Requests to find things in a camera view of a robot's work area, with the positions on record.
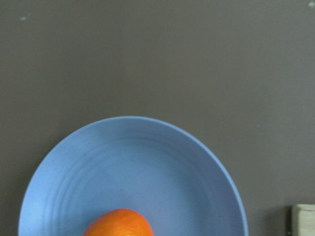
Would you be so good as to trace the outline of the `blue round plate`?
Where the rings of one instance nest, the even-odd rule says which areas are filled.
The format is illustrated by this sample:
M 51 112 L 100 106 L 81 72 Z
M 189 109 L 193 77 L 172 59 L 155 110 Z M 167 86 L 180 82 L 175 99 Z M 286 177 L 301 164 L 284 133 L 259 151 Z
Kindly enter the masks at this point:
M 80 236 L 118 208 L 141 213 L 157 236 L 246 236 L 237 188 L 218 158 L 169 123 L 116 117 L 59 142 L 24 195 L 20 236 Z

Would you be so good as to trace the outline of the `orange mandarin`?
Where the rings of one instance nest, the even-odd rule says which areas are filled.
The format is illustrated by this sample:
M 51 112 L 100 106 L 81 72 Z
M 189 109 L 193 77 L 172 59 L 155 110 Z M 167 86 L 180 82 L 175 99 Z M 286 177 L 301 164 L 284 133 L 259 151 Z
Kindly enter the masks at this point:
M 94 220 L 84 236 L 153 236 L 149 222 L 140 213 L 126 208 L 109 211 Z

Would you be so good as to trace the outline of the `wooden cutting board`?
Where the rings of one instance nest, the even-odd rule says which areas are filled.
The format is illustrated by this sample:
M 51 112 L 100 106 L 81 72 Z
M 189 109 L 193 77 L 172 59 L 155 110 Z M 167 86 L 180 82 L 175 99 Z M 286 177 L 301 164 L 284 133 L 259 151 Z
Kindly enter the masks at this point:
M 296 204 L 291 208 L 288 236 L 315 236 L 315 206 Z

